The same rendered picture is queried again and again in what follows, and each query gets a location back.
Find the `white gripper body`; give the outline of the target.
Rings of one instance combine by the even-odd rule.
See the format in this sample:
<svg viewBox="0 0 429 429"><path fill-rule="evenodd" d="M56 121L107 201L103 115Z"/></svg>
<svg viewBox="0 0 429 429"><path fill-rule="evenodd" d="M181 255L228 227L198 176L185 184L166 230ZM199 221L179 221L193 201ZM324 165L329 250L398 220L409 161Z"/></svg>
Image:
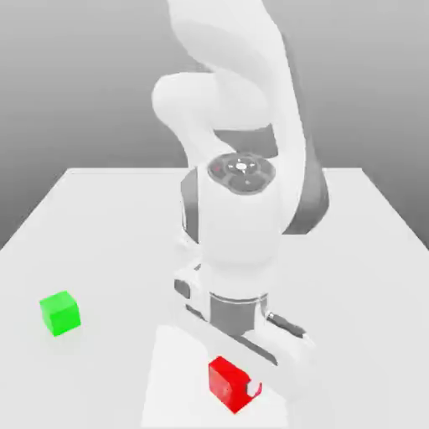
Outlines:
<svg viewBox="0 0 429 429"><path fill-rule="evenodd" d="M191 302L182 305L182 325L209 352L268 384L287 400L306 395L313 379L314 344L295 336L285 321L264 313L263 302L210 302L207 314Z"/></svg>

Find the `small red cube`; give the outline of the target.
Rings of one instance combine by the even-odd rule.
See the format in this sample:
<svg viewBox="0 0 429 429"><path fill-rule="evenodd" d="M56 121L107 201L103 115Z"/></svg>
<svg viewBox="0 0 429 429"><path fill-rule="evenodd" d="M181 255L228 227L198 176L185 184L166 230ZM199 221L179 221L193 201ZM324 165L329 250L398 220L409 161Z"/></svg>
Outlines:
<svg viewBox="0 0 429 429"><path fill-rule="evenodd" d="M208 374L210 392L233 414L256 398L246 394L246 385L252 378L226 358L217 356L209 362Z"/></svg>

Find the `small green cube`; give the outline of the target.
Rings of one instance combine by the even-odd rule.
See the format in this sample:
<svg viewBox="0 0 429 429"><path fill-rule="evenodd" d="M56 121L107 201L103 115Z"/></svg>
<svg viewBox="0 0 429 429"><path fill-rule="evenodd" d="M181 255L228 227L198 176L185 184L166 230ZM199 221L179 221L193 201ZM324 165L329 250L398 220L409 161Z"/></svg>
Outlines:
<svg viewBox="0 0 429 429"><path fill-rule="evenodd" d="M57 292L39 301L42 319L54 337L81 325L76 300L67 292Z"/></svg>

